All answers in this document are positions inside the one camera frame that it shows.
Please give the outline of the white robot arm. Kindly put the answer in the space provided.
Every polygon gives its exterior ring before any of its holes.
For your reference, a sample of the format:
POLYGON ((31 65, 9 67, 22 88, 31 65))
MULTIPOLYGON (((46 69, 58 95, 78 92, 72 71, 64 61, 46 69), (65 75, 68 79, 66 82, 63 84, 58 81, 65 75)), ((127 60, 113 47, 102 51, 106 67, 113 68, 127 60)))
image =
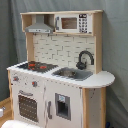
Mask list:
POLYGON ((7 120, 1 128, 40 128, 37 125, 31 125, 29 123, 17 121, 17 120, 7 120))

